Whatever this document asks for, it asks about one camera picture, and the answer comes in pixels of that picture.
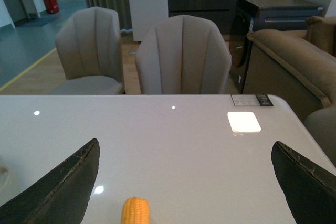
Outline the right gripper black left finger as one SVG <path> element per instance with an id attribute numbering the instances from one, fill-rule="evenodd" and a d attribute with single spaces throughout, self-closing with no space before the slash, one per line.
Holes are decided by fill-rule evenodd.
<path id="1" fill-rule="evenodd" d="M 1 206 L 1 223 L 81 223 L 100 158 L 93 138 L 25 191 Z"/>

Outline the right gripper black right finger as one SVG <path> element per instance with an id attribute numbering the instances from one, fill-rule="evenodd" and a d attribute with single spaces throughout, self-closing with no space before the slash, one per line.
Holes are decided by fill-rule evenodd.
<path id="1" fill-rule="evenodd" d="M 271 161 L 296 223 L 335 223 L 334 174 L 280 141 Z"/>

